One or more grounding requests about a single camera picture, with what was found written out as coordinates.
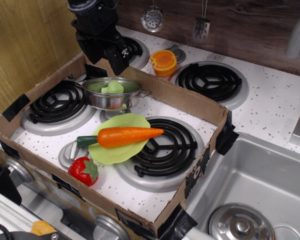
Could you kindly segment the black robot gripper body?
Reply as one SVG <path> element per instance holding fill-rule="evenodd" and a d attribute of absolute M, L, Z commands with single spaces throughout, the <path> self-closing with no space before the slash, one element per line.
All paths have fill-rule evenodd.
<path fill-rule="evenodd" d="M 92 43 L 102 51 L 102 58 L 106 58 L 105 51 L 109 46 L 115 45 L 121 49 L 127 47 L 123 36 L 116 29 L 119 18 L 114 9 L 92 7 L 75 16 L 77 19 L 71 25 L 77 31 L 76 38 L 82 50 L 84 42 Z"/>

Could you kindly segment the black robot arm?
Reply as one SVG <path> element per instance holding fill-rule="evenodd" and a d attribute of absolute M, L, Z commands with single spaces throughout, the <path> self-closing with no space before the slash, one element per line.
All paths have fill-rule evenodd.
<path fill-rule="evenodd" d="M 117 0 L 69 0 L 68 9 L 75 14 L 71 25 L 86 57 L 93 63 L 107 59 L 114 74 L 129 66 L 129 50 L 116 28 L 119 20 Z"/>

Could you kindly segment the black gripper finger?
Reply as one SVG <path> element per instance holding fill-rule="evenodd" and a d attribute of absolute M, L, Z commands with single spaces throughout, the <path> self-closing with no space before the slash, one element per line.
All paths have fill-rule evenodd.
<path fill-rule="evenodd" d="M 82 50 L 93 64 L 97 63 L 100 59 L 103 58 L 103 52 L 96 44 L 84 42 Z"/>
<path fill-rule="evenodd" d="M 121 49 L 111 45 L 105 50 L 105 56 L 115 75 L 120 75 L 129 66 L 129 51 L 126 45 Z"/>

